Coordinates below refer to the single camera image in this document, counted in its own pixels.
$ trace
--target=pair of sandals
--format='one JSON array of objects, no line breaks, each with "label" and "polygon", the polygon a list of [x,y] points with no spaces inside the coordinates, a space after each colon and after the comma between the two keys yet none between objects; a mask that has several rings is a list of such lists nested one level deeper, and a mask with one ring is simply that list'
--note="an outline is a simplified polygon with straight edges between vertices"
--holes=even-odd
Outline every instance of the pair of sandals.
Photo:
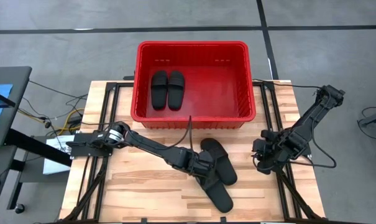
[{"label": "pair of sandals", "polygon": [[202,189],[220,212],[229,212],[233,208],[233,201],[224,185],[235,184],[237,175],[228,158],[228,154],[221,143],[212,138],[202,140],[200,142],[200,148],[203,151],[208,151],[211,157],[216,160],[215,172],[219,177],[219,179],[208,188],[204,188],[201,185]]},{"label": "pair of sandals", "polygon": [[167,77],[166,71],[155,72],[150,84],[153,108],[155,110],[165,108],[168,92],[168,107],[171,110],[181,109],[184,90],[185,78],[181,72],[172,71],[170,78]]}]

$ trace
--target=concrete floor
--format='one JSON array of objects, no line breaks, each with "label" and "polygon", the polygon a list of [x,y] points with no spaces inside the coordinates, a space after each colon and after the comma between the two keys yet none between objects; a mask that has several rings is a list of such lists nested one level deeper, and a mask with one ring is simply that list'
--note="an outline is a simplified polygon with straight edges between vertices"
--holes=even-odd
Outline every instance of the concrete floor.
[{"label": "concrete floor", "polygon": [[[266,0],[264,9],[269,26],[376,25],[376,0]],[[257,5],[248,0],[0,0],[1,30],[204,25],[259,26]],[[337,168],[315,169],[316,177],[328,218],[376,223],[376,140],[356,125],[362,108],[376,106],[376,30],[270,31],[270,38],[280,79],[346,91],[344,104],[315,131],[317,142],[336,158]],[[136,48],[144,40],[243,40],[249,46],[253,77],[271,77],[261,31],[1,34],[0,66],[31,66],[31,80],[82,95],[91,80],[132,75]],[[295,89],[301,112],[313,103],[312,92]],[[29,84],[25,97],[48,116],[69,110],[64,105],[69,98],[39,86]],[[29,110],[25,102],[21,107]],[[19,114],[13,128],[34,135],[49,131]],[[312,151],[315,163],[329,162],[314,147]],[[66,182],[25,184],[19,203],[27,210],[16,215],[5,210],[15,178],[11,172],[1,195],[0,223],[52,222]]]}]

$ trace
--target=butcher block tabletop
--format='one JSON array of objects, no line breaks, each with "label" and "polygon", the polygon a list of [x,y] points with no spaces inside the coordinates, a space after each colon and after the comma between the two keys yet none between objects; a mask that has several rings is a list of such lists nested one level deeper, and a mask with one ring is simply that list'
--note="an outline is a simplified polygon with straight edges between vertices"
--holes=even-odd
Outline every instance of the butcher block tabletop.
[{"label": "butcher block tabletop", "polygon": [[[84,123],[98,123],[105,94],[106,83],[92,81],[84,111]],[[278,81],[290,84],[290,81]],[[219,222],[226,217],[228,222],[283,221],[282,207],[278,193],[276,175],[258,172],[251,155],[252,143],[260,138],[261,130],[267,129],[260,87],[253,86],[257,115],[239,129],[194,129],[193,149],[200,152],[200,141],[215,138],[225,148],[237,174],[237,182],[226,186],[234,202],[233,209],[221,213],[207,198],[204,191],[188,174],[174,170],[163,159],[133,147],[114,149],[109,158],[106,182],[103,192],[100,222]],[[282,117],[283,127],[287,128],[300,118],[291,86],[275,86]],[[277,125],[273,113],[270,93],[267,91],[273,127]],[[109,97],[108,114],[112,103]],[[130,116],[132,87],[122,87],[119,92],[115,121],[127,123],[139,134],[172,145],[184,134],[184,129],[145,129]],[[80,131],[92,133],[98,126],[82,124]],[[189,147],[189,138],[179,144]],[[81,195],[86,190],[90,163],[87,166]],[[66,217],[76,206],[86,157],[73,160],[62,203],[60,218]],[[101,165],[98,161],[97,171]],[[316,183],[314,170],[310,166],[291,165],[296,188],[307,204],[320,216],[324,216],[323,206]],[[294,217],[291,195],[286,188],[290,216]],[[96,191],[91,198],[88,218],[93,218]]]}]

